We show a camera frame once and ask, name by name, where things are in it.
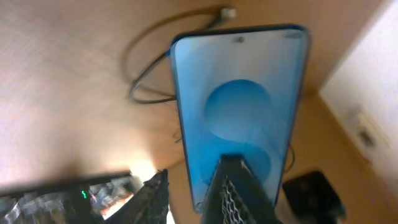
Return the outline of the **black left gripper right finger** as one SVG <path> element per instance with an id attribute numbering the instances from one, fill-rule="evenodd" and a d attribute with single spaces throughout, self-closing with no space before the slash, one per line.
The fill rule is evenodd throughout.
<path id="1" fill-rule="evenodd" d="M 240 154 L 223 154 L 202 205 L 204 224 L 281 224 L 274 207 Z"/>

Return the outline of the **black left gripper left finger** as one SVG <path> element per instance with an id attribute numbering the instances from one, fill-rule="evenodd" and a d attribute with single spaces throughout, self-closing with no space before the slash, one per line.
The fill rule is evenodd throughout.
<path id="1" fill-rule="evenodd" d="M 166 224 L 169 212 L 168 170 L 158 171 L 106 224 Z"/>

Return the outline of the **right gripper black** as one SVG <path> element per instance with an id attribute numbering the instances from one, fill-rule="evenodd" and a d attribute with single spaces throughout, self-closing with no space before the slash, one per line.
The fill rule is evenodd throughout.
<path id="1" fill-rule="evenodd" d="M 1 194 L 1 223 L 105 223 L 134 195 L 128 171 Z"/>

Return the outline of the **blue Samsung Galaxy smartphone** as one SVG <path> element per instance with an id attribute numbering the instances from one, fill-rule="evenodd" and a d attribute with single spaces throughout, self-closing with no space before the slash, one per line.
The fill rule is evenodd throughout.
<path id="1" fill-rule="evenodd" d="M 220 157 L 240 154 L 276 203 L 302 91 L 309 31 L 272 24 L 177 35 L 169 48 L 194 211 Z"/>

